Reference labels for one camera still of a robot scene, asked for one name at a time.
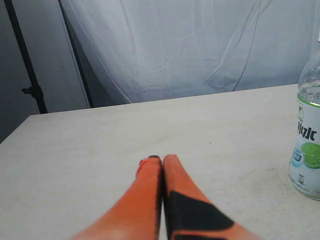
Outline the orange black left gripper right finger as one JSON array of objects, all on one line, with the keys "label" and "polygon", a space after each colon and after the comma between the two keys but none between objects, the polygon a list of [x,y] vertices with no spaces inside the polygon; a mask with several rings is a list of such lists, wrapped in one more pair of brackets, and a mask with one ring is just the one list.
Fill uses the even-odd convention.
[{"label": "orange black left gripper right finger", "polygon": [[258,240],[221,212],[197,187],[177,155],[163,159],[163,193],[169,240]]}]

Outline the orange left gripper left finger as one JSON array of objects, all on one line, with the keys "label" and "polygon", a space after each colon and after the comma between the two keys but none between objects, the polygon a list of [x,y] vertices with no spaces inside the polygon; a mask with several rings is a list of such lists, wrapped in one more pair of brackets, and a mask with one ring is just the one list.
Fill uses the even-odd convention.
[{"label": "orange left gripper left finger", "polygon": [[73,240],[157,240],[162,205],[162,161],[151,155],[140,161],[135,180],[101,218]]}]

